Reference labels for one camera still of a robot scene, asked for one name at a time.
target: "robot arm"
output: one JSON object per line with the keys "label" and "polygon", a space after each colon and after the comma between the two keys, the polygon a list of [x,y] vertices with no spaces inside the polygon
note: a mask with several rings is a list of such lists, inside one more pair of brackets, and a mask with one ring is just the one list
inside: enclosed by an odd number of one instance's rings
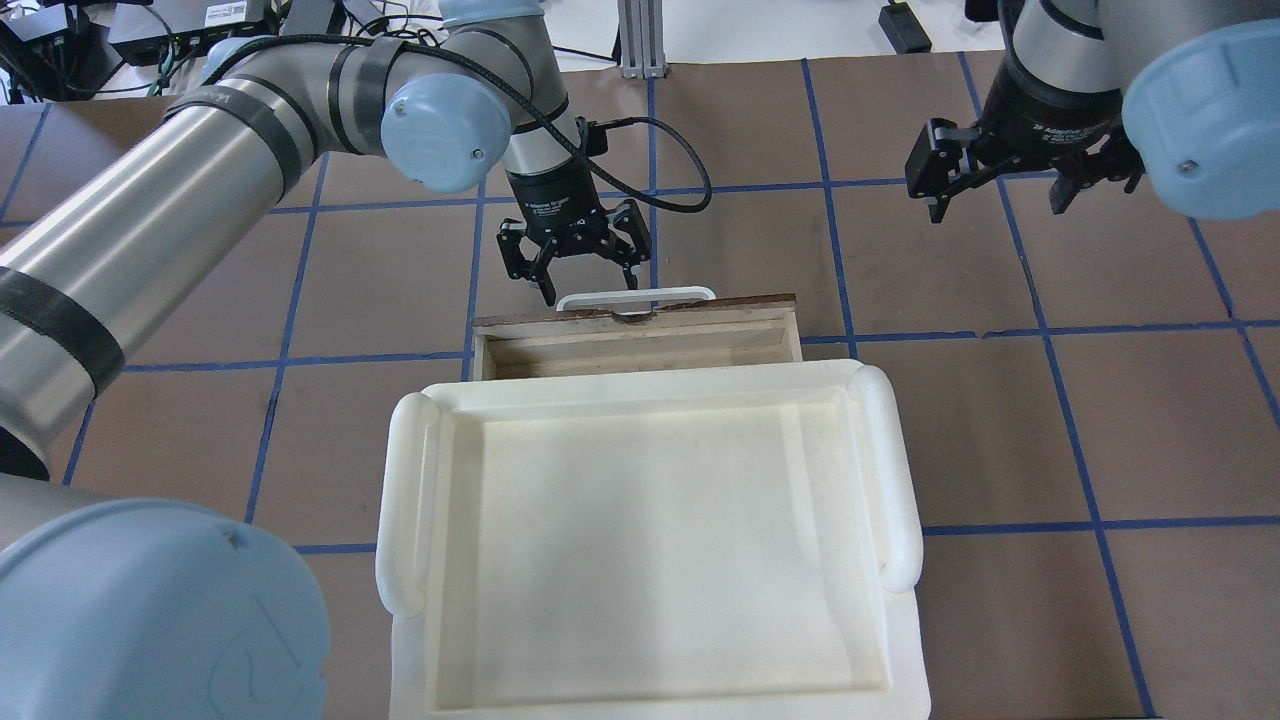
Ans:
{"label": "robot arm", "polygon": [[978,122],[931,119],[906,161],[931,220],[959,192],[1047,169],[1055,214],[1103,179],[1133,192],[1144,172],[1188,215],[1280,209],[1266,160],[1280,154],[1280,1],[1000,0],[998,17],[1007,50]]}
{"label": "robot arm", "polygon": [[682,205],[590,160],[536,0],[440,10],[440,47],[291,36],[211,54],[206,85],[160,128],[0,252],[0,473],[47,479],[56,434],[325,151],[387,156],[440,192],[502,159],[525,217],[503,224],[503,259],[548,304],[554,256],[602,255],[634,286],[630,268],[649,255],[635,202],[604,211],[590,172],[660,208],[707,206],[705,170],[703,200]]}

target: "plastic tray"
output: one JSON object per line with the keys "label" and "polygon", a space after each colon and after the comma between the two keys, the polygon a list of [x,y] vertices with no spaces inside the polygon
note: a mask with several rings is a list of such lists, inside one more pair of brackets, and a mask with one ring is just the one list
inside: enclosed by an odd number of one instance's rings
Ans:
{"label": "plastic tray", "polygon": [[924,719],[922,553],[876,368],[433,386],[390,428],[390,716]]}

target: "sticker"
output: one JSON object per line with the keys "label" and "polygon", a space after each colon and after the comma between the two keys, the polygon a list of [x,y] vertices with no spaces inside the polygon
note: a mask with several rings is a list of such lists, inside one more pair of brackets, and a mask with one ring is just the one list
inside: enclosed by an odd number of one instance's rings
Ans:
{"label": "sticker", "polygon": [[205,27],[242,23],[248,18],[248,3],[223,3],[205,9]]}

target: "silver robot arm tube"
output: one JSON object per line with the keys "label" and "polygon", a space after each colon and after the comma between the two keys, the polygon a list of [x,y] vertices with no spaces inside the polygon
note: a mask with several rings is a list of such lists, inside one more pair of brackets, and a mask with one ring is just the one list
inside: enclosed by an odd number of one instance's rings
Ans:
{"label": "silver robot arm tube", "polygon": [[[500,3],[503,17],[485,17],[493,4],[454,5],[471,19],[454,24],[448,50],[545,114],[564,106],[536,3]],[[0,471],[47,478],[56,434],[320,154],[384,155],[390,99],[426,76],[468,77],[399,50],[316,42],[248,56],[0,251]],[[530,123],[493,95],[507,132]]]}

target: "light blue joint cap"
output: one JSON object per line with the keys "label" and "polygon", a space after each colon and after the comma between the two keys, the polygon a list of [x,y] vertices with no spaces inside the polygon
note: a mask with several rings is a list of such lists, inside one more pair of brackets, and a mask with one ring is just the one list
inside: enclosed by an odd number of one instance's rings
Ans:
{"label": "light blue joint cap", "polygon": [[444,27],[541,15],[538,0],[440,0],[440,17]]}
{"label": "light blue joint cap", "polygon": [[383,113],[383,150],[434,192],[475,187],[511,141],[507,108],[480,81],[454,73],[404,83]]}
{"label": "light blue joint cap", "polygon": [[1156,195],[1206,219],[1280,210],[1280,19],[1225,27],[1147,65],[1124,127]]}
{"label": "light blue joint cap", "polygon": [[209,58],[205,60],[205,67],[200,70],[200,82],[209,79],[209,73],[214,72],[218,65],[221,65],[227,58],[230,58],[232,53],[241,49],[242,45],[259,40],[261,37],[275,37],[273,35],[253,35],[250,37],[227,37],[219,40],[209,49]]}
{"label": "light blue joint cap", "polygon": [[0,716],[315,720],[324,597],[279,538],[113,500],[0,550]]}

